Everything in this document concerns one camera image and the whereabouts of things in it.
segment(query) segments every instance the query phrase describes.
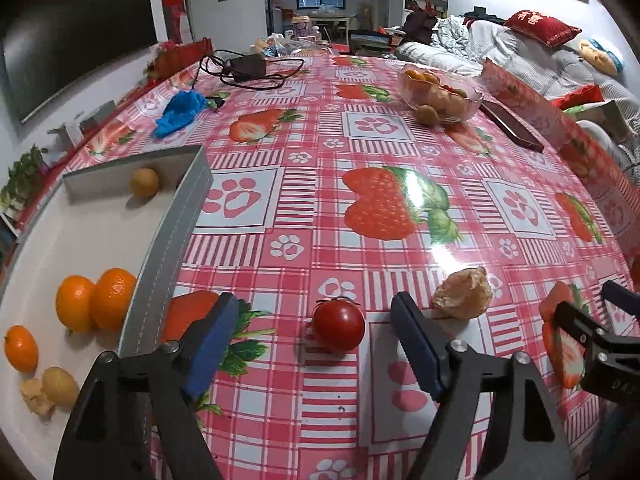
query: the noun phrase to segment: television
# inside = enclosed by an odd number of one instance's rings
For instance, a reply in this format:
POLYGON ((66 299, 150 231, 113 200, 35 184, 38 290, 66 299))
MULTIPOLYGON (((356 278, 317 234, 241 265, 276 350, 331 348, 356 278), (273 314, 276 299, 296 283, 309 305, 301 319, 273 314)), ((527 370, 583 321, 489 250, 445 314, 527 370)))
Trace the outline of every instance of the television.
POLYGON ((28 0, 2 38, 9 100, 24 123, 81 77, 157 41, 150 0, 28 0))

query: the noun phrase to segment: screw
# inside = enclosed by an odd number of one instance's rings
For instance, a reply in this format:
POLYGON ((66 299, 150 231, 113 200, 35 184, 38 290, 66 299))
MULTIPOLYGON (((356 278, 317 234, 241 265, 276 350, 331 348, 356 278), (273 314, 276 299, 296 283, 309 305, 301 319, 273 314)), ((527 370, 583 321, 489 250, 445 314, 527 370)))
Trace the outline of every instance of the screw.
POLYGON ((113 361, 116 357, 118 357, 116 355, 116 352, 113 352, 111 350, 105 350, 104 352, 102 352, 100 355, 98 355, 98 359, 100 360, 101 363, 110 363, 111 361, 113 361))
POLYGON ((177 341, 167 341, 160 348, 167 354, 173 354, 178 351, 178 348, 180 348, 180 343, 177 341))
POLYGON ((513 357, 521 365, 528 365, 531 362, 531 356, 526 352, 516 352, 513 357))
POLYGON ((462 339, 454 339, 449 344, 456 352, 466 352, 469 348, 469 345, 462 341, 462 339))

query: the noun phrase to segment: glass bowl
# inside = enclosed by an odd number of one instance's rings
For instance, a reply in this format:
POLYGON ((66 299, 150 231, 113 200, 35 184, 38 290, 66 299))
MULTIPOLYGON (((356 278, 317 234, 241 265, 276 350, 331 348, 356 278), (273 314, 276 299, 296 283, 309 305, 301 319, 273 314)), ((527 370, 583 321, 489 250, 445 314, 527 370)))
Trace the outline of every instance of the glass bowl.
POLYGON ((442 124, 469 120, 480 108, 483 98, 482 92, 468 77, 413 64, 406 64, 399 70, 398 85, 400 97, 405 103, 414 110, 423 105, 433 107, 442 124), (407 70, 417 70, 420 73, 431 72, 440 79, 440 84, 411 79, 404 73, 407 70), (443 85, 464 90, 466 98, 442 88, 443 85))

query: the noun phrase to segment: stuffed toy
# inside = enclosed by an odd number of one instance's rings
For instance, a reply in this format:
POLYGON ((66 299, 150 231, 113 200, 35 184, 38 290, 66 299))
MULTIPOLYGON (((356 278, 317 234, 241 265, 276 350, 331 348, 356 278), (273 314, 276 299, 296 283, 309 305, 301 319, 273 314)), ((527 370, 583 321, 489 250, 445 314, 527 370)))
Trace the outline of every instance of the stuffed toy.
POLYGON ((591 36, 580 40, 580 55, 600 72, 617 77, 624 68, 622 54, 609 41, 591 36))

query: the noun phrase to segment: power cord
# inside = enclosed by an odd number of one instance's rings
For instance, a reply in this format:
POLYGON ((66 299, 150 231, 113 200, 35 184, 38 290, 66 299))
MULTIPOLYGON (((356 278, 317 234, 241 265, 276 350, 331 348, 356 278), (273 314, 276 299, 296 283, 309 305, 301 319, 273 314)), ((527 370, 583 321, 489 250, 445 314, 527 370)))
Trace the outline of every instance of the power cord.
POLYGON ((275 90, 277 88, 282 88, 282 86, 284 85, 284 82, 288 78, 295 76, 298 72, 300 72, 300 70, 305 64, 305 61, 303 59, 291 59, 291 58, 272 59, 270 60, 270 63, 293 60, 293 61, 299 61, 300 65, 295 69, 293 69, 292 72, 287 73, 286 75, 281 73, 257 75, 255 73, 242 72, 238 68, 232 66, 231 62, 241 57, 244 57, 244 54, 240 54, 239 52, 233 52, 232 50, 223 50, 223 49, 215 50, 213 51, 212 54, 205 54, 200 59, 198 71, 196 72, 195 78, 193 78, 193 84, 191 85, 191 89, 193 90, 195 88, 196 83, 198 81, 198 76, 200 75, 200 70, 202 70, 203 72, 206 72, 209 75, 214 75, 219 77, 220 81, 223 84, 228 86, 235 86, 236 88, 243 88, 245 90, 275 90), (228 54, 234 54, 235 56, 238 56, 238 57, 225 60, 225 59, 222 59, 221 57, 216 56, 216 53, 218 52, 226 52, 228 54), (213 62, 216 66, 219 66, 221 68, 220 72, 210 72, 209 61, 213 62), (243 84, 238 84, 235 81, 236 77, 238 76, 241 76, 242 78, 246 78, 247 80, 266 80, 266 81, 275 81, 276 83, 272 86, 261 86, 261 87, 243 85, 243 84))

